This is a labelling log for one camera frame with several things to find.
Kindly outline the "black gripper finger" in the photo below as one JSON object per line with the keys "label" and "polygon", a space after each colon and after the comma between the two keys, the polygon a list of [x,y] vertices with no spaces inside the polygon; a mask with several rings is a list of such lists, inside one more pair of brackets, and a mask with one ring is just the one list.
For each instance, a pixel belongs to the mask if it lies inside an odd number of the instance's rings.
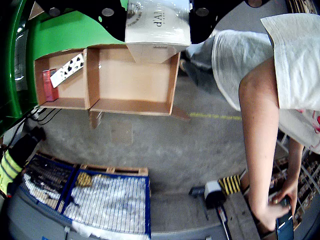
{"label": "black gripper finger", "polygon": [[98,22],[112,37],[124,42],[127,11],[119,0],[37,0],[51,17],[66,9],[78,11]]}
{"label": "black gripper finger", "polygon": [[218,22],[237,7],[242,0],[191,0],[189,12],[190,39],[192,44],[205,41]]}

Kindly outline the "bare person hand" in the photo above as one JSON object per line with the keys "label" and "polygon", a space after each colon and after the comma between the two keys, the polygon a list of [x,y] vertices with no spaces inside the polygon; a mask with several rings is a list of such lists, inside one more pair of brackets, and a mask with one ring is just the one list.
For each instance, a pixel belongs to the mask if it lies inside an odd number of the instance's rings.
{"label": "bare person hand", "polygon": [[274,231],[276,228],[276,219],[283,217],[290,210],[289,205],[282,206],[280,203],[269,204],[266,202],[249,202],[254,216],[262,223],[269,231]]}

